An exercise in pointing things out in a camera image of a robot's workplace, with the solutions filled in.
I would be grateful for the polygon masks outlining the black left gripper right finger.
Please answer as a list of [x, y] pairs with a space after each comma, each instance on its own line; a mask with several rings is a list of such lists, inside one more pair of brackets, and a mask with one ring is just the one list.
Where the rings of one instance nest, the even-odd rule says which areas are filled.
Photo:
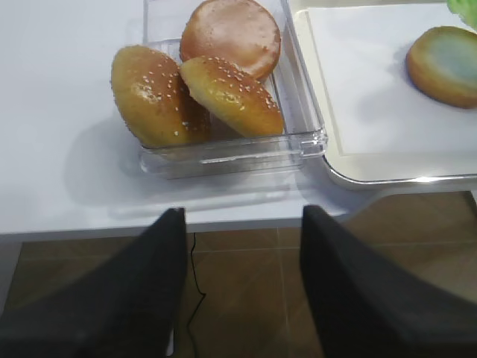
[[300, 272], [325, 357], [476, 356], [476, 304], [403, 270], [319, 206], [303, 209]]

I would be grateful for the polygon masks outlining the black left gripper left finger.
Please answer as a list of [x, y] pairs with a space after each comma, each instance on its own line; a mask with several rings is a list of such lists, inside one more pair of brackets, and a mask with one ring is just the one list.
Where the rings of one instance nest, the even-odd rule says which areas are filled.
[[2, 357], [166, 357], [186, 280], [182, 208], [71, 285], [1, 317]]

